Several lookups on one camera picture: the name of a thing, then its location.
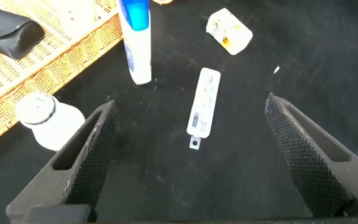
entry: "small white debris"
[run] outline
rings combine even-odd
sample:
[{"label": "small white debris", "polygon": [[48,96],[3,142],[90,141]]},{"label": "small white debris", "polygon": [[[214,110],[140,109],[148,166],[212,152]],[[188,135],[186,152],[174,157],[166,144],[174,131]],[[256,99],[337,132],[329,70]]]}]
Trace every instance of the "small white debris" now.
[{"label": "small white debris", "polygon": [[278,72],[280,69],[280,66],[277,66],[276,70],[274,70],[274,74],[276,74],[276,72]]}]

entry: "white container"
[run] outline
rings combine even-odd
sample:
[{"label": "white container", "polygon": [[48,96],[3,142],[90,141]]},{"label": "white container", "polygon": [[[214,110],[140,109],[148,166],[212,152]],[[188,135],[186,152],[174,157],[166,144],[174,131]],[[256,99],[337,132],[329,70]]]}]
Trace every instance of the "white container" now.
[{"label": "white container", "polygon": [[142,85],[152,80],[150,20],[148,28],[140,31],[134,30],[122,14],[121,1],[118,2],[120,6],[117,8],[124,36],[129,73],[137,85]]},{"label": "white container", "polygon": [[16,115],[41,146],[53,151],[59,151],[85,122],[77,108],[45,93],[23,97],[16,105]]},{"label": "white container", "polygon": [[206,31],[231,55],[244,50],[253,36],[252,31],[226,8],[209,17]]}]

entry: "small box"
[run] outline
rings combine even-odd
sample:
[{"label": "small box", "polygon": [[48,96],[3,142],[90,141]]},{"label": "small box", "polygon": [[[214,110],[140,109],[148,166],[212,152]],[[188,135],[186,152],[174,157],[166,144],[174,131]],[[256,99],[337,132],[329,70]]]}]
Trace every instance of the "small box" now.
[{"label": "small box", "polygon": [[212,14],[208,20],[206,31],[231,55],[236,55],[244,50],[252,39],[252,31],[226,8]]}]

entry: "woven basket rim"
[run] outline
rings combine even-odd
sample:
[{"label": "woven basket rim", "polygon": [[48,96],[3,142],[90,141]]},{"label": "woven basket rim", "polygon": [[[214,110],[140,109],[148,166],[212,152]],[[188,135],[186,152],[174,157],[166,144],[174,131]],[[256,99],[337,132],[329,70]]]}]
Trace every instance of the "woven basket rim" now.
[{"label": "woven basket rim", "polygon": [[87,38],[87,36],[91,35],[95,30],[103,26],[105,23],[107,23],[110,19],[112,19],[116,14],[118,13],[118,8],[115,7],[110,12],[106,12],[106,16],[101,17],[98,21],[96,21],[92,28],[89,30],[89,32],[86,35],[82,35],[79,37],[75,37],[70,44],[66,45],[65,48],[62,48],[55,53],[49,55],[47,59],[45,59],[41,64],[42,66],[38,66],[37,68],[33,70],[29,70],[28,74],[23,75],[22,77],[18,78],[17,80],[13,80],[12,82],[6,84],[7,88],[4,89],[4,91],[0,91],[0,99],[10,93],[11,91],[15,90],[16,87],[24,83],[28,78],[31,76],[34,76],[39,72],[41,69],[46,67],[48,64],[50,64],[53,60],[64,54],[67,50],[70,50],[74,45],[77,45],[79,42],[81,42],[83,39]]}]

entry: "textured rubber grip pad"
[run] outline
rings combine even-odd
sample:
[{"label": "textured rubber grip pad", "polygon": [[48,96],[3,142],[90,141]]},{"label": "textured rubber grip pad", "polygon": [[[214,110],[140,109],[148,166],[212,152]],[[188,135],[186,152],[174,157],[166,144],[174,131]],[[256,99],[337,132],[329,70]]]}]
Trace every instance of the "textured rubber grip pad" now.
[{"label": "textured rubber grip pad", "polygon": [[9,218],[22,220],[37,205],[87,204],[94,208],[114,150],[116,114],[113,101],[96,109],[8,205]]},{"label": "textured rubber grip pad", "polygon": [[313,215],[358,216],[358,157],[284,99],[270,94],[265,115]]}]

